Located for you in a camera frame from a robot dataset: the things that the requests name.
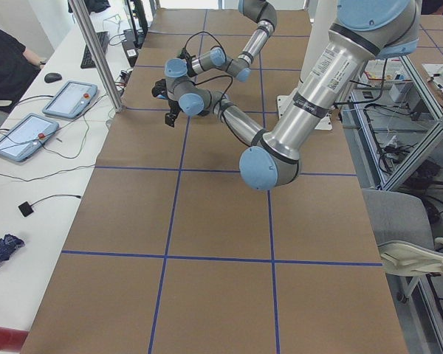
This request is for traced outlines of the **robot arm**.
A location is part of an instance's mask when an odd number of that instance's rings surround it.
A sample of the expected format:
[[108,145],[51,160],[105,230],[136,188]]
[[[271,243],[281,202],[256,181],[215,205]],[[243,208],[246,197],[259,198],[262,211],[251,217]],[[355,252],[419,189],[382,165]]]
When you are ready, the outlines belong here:
[[271,190],[297,178],[301,145],[359,69],[370,60],[396,58],[416,49],[421,8],[420,1],[339,1],[328,44],[271,131],[226,94],[193,82],[195,76],[211,69],[240,81],[248,78],[251,64],[277,27],[275,8],[267,1],[239,2],[239,12],[257,27],[238,57],[228,56],[220,46],[200,56],[182,52],[166,62],[165,76],[152,94],[169,103],[167,125],[173,125],[179,113],[217,115],[247,147],[239,161],[244,182],[255,190]]
[[210,51],[195,56],[191,55],[184,46],[178,58],[186,62],[189,77],[195,77],[211,69],[218,69],[240,82],[248,79],[255,57],[277,27],[277,13],[268,1],[239,1],[238,11],[257,25],[244,48],[237,56],[231,57],[227,50],[218,44]]

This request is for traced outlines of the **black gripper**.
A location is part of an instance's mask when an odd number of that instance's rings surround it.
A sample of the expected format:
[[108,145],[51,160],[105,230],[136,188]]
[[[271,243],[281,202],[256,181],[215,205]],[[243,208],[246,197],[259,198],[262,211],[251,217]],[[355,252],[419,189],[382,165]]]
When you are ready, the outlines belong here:
[[174,127],[175,121],[181,112],[179,103],[176,100],[168,99],[169,112],[165,114],[165,124]]

